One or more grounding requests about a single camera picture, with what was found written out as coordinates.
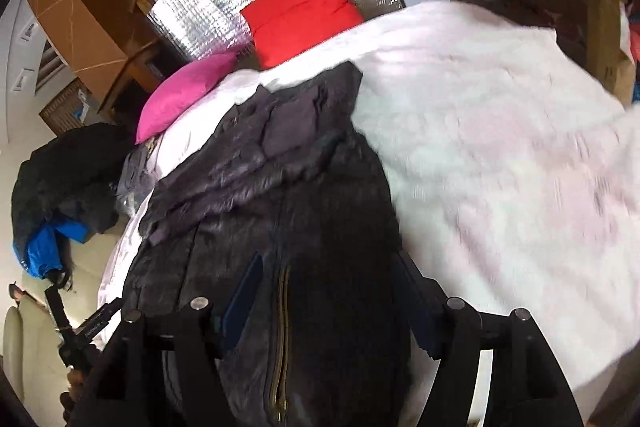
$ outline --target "clothes pile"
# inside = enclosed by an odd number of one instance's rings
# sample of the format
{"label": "clothes pile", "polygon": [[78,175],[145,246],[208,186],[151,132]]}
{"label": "clothes pile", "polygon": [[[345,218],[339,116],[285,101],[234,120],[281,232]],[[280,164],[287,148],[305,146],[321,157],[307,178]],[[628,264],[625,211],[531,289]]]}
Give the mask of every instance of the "clothes pile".
{"label": "clothes pile", "polygon": [[[409,331],[394,304],[398,220],[380,160],[351,113],[350,62],[290,89],[259,87],[162,179],[140,222],[123,314],[168,314],[264,277],[238,346],[218,364],[241,425],[396,425]],[[164,359],[168,414],[180,410]]]}
{"label": "clothes pile", "polygon": [[132,147],[126,129],[95,123],[53,139],[20,165],[11,218],[15,254],[30,275],[63,269],[56,232],[83,242],[89,231],[115,225],[114,184]]}
{"label": "clothes pile", "polygon": [[158,181],[151,168],[158,142],[157,136],[149,138],[136,145],[124,160],[116,189],[116,210],[123,216],[134,217]]}

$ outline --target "jacket zipper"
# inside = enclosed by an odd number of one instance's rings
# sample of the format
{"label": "jacket zipper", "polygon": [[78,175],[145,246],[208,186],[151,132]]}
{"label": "jacket zipper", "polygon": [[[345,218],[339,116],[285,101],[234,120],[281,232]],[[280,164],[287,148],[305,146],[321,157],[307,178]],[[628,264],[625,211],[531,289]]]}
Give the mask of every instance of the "jacket zipper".
{"label": "jacket zipper", "polygon": [[289,367],[289,267],[278,281],[278,347],[271,381],[270,409],[274,422],[284,423],[287,415],[287,369]]}

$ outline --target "bed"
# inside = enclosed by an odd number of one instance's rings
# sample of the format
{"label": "bed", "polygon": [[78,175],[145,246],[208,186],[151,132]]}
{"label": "bed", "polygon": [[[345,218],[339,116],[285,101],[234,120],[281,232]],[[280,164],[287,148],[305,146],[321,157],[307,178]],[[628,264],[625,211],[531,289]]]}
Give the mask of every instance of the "bed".
{"label": "bed", "polygon": [[[165,131],[156,174],[196,152],[259,84],[292,86],[345,60],[364,73],[353,123],[383,163],[405,249],[480,311],[528,308],[587,419],[640,339],[640,112],[566,58],[553,31],[456,3],[370,20],[271,70],[230,74]],[[147,202],[111,254],[98,305],[121,295]],[[415,345],[411,365],[407,426],[436,370]],[[482,357],[471,419],[482,418],[489,374]]]}

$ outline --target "red fabric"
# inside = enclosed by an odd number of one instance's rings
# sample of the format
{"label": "red fabric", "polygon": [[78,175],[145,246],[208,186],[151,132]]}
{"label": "red fabric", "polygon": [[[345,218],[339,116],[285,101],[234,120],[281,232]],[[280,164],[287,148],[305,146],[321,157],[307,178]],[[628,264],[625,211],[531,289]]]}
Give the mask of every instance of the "red fabric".
{"label": "red fabric", "polygon": [[241,13],[263,68],[273,68],[364,21],[350,0],[255,0]]}
{"label": "red fabric", "polygon": [[636,62],[640,61],[640,24],[631,24],[631,54]]}

